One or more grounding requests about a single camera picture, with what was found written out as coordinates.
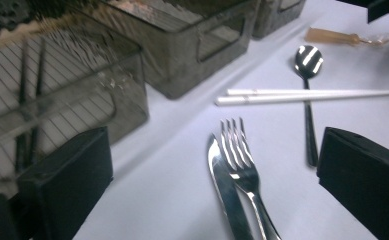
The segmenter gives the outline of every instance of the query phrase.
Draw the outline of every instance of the chopstick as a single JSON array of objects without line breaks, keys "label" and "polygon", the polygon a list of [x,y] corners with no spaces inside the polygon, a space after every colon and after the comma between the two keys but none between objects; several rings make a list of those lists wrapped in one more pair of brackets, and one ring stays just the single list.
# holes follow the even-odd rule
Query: chopstick
[{"label": "chopstick", "polygon": [[228,89],[228,96],[259,96],[259,95],[289,95],[289,94],[341,94],[370,93],[375,90],[298,90],[298,89]]},{"label": "chopstick", "polygon": [[[20,72],[20,90],[19,90],[19,105],[23,105],[26,102],[26,64],[28,54],[28,42],[24,38],[22,41],[22,64]],[[27,135],[22,133],[16,137],[16,162],[15,171],[16,173],[22,172],[26,168],[27,158]]]},{"label": "chopstick", "polygon": [[[35,96],[39,97],[42,94],[42,82],[44,79],[44,63],[45,63],[45,39],[41,38],[41,51],[39,53],[39,63],[38,63],[38,75],[36,82]],[[38,126],[32,128],[31,139],[30,139],[30,148],[29,156],[27,159],[28,164],[34,164],[36,159],[36,149],[38,145]]]},{"label": "chopstick", "polygon": [[243,95],[243,96],[222,96],[218,97],[215,104],[218,106],[248,105],[248,104],[269,104],[282,102],[299,101],[323,101],[347,98],[366,98],[389,96],[389,90],[354,90],[356,92],[339,93],[308,93],[313,90],[305,90],[304,94],[282,94],[282,95]]}]

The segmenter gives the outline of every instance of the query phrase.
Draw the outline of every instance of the silver spoon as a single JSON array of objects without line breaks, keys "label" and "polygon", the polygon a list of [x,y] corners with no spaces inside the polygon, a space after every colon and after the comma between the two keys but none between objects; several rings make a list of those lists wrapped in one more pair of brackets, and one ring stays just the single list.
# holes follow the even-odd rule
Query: silver spoon
[{"label": "silver spoon", "polygon": [[[303,79],[304,89],[309,90],[309,79],[318,74],[322,63],[321,52],[313,46],[300,46],[295,56],[295,69],[297,74]],[[310,166],[316,167],[318,164],[318,148],[316,146],[315,128],[313,126],[313,115],[310,101],[304,102],[306,117],[306,150],[307,161]]]}]

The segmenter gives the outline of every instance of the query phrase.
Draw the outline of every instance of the knife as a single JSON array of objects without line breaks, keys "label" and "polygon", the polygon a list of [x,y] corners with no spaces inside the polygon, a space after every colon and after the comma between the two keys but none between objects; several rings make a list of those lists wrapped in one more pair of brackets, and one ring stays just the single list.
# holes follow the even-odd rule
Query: knife
[{"label": "knife", "polygon": [[213,134],[209,138],[208,147],[207,157],[210,173],[234,239],[253,240],[234,181],[229,176],[224,155],[222,155],[219,143]]}]

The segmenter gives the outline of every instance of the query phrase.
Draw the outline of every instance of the spoon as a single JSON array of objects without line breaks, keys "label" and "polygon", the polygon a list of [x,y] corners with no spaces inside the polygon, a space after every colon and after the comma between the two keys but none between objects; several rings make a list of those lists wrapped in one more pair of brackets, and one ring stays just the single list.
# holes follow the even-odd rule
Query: spoon
[{"label": "spoon", "polygon": [[340,43],[357,45],[365,43],[371,46],[382,46],[389,42],[389,33],[359,37],[357,34],[345,34],[319,28],[309,28],[304,38],[307,42]]},{"label": "spoon", "polygon": [[[295,69],[303,79],[304,89],[309,90],[309,79],[319,73],[323,59],[321,52],[313,46],[300,46],[295,56]],[[316,146],[315,128],[313,126],[313,115],[310,101],[304,101],[306,120],[306,150],[307,161],[310,166],[318,164],[318,148]]]}]

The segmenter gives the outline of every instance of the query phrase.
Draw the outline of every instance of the white table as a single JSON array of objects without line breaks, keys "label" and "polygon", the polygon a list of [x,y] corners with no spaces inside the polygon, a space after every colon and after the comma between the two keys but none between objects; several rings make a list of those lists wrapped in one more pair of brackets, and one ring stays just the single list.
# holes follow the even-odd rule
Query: white table
[{"label": "white table", "polygon": [[[208,169],[206,143],[220,120],[243,117],[261,192],[283,240],[375,239],[306,165],[303,103],[217,107],[227,88],[302,89],[292,58],[309,26],[371,35],[389,15],[366,23],[366,9],[307,0],[302,15],[179,100],[148,90],[149,121],[112,146],[114,181],[75,239],[231,239]],[[324,57],[312,89],[389,89],[383,48],[314,44]],[[389,148],[389,97],[313,102],[316,138],[325,127],[361,134]],[[248,202],[250,225],[258,229]]]}]

